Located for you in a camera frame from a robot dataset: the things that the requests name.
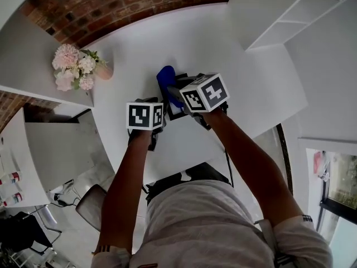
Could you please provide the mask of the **pink vase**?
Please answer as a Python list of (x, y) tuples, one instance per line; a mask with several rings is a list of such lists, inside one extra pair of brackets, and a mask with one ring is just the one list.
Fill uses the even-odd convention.
[(103, 80), (109, 80), (113, 76), (113, 70), (103, 63), (97, 63), (94, 69), (94, 73), (98, 78), (101, 78)]

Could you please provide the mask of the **blue cloth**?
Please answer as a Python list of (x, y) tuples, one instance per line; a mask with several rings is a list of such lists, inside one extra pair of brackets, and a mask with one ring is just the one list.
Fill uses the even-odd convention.
[(161, 93), (164, 92), (167, 95), (167, 86), (172, 85), (176, 88), (176, 73), (171, 65), (164, 66), (156, 76)]

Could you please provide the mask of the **person's legs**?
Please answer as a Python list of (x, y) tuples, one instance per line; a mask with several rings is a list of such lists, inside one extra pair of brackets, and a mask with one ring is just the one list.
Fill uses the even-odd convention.
[(148, 193), (146, 196), (147, 204), (149, 204), (154, 197), (171, 187), (198, 180), (215, 180), (229, 185), (231, 184), (229, 179), (223, 174), (218, 172), (208, 163), (203, 162), (183, 172), (155, 181), (153, 184), (148, 184)]

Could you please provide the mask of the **small white table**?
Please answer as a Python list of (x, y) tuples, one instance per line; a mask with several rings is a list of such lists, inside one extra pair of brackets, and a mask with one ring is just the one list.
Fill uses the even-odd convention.
[(21, 180), (0, 185), (0, 197), (6, 199), (15, 193), (24, 200), (12, 207), (48, 205), (50, 200), (43, 188), (28, 145), (23, 109), (20, 109), (0, 133), (0, 177), (19, 172)]

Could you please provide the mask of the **grey brown chair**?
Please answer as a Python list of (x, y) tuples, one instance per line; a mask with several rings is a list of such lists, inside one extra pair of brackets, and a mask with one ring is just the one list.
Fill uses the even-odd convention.
[(76, 205), (76, 212), (100, 232), (102, 205), (107, 192), (98, 184), (93, 185)]

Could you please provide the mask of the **person's white shirt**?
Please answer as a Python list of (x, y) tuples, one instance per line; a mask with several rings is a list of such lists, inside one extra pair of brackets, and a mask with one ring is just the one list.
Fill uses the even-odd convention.
[(332, 268), (312, 218), (257, 228), (234, 189), (216, 180), (180, 184), (154, 197), (139, 250), (105, 246), (91, 268)]

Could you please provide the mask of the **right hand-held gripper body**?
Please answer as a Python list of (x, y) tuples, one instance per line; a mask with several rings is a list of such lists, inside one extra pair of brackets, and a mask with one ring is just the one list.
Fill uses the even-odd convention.
[(204, 120), (203, 113), (212, 112), (216, 108), (227, 112), (227, 100), (230, 95), (219, 73), (177, 75), (176, 84), (185, 101), (184, 112), (193, 117), (204, 129), (210, 130), (211, 127)]

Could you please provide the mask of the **black framed window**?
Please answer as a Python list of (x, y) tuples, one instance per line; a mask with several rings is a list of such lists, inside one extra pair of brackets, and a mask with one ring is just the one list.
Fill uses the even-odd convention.
[(357, 156), (306, 149), (308, 213), (329, 245), (333, 268), (357, 268)]

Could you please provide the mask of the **black garment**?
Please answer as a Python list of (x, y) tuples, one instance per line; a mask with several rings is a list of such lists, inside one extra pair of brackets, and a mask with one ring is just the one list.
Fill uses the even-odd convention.
[(0, 244), (12, 250), (21, 252), (26, 249), (43, 255), (53, 243), (47, 238), (35, 216), (19, 212), (15, 216), (0, 218)]

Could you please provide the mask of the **white shelf cabinet unit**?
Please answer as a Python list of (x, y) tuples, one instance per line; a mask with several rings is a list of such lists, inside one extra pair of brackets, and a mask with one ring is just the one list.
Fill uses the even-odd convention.
[[(233, 25), (229, 44), (265, 54), (283, 44), (341, 0), (23, 0), (0, 28), (0, 89), (89, 107), (83, 93), (60, 93), (51, 59), (62, 43), (94, 47), (116, 30), (154, 27), (178, 38), (178, 31), (220, 10)], [(293, 32), (272, 38), (278, 25)]]

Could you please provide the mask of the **pale pink flower bouquet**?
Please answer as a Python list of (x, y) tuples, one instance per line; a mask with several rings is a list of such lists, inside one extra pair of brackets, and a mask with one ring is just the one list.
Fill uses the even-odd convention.
[(71, 44), (57, 48), (52, 60), (57, 90), (92, 90), (97, 63), (107, 64), (96, 51), (79, 50)]

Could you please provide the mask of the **person's left forearm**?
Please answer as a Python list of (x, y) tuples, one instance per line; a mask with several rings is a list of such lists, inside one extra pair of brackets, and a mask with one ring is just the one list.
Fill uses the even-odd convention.
[(100, 236), (95, 253), (108, 246), (132, 252), (133, 232), (151, 135), (151, 131), (132, 131), (132, 139), (102, 205)]

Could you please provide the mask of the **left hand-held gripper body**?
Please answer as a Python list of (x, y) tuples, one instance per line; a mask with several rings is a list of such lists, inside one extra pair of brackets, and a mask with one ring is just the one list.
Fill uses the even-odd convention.
[(154, 151), (158, 135), (166, 126), (166, 109), (157, 97), (136, 99), (126, 104), (126, 128), (129, 134), (128, 144), (135, 138), (138, 131), (151, 131), (149, 151)]

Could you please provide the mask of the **person's right forearm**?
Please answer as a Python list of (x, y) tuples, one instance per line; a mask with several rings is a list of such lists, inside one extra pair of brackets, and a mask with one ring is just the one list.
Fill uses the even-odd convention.
[(273, 227), (287, 219), (303, 215), (279, 167), (265, 151), (220, 108), (202, 115), (258, 201), (264, 218)]

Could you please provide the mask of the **black picture frame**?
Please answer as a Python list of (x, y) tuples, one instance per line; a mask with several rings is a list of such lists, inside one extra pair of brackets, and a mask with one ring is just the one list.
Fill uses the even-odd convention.
[(162, 101), (164, 103), (165, 116), (167, 116), (167, 118), (170, 121), (182, 118), (187, 115), (184, 112), (183, 108), (179, 108), (175, 106), (172, 102), (170, 102), (167, 95), (164, 92), (162, 92), (162, 98), (163, 98)]

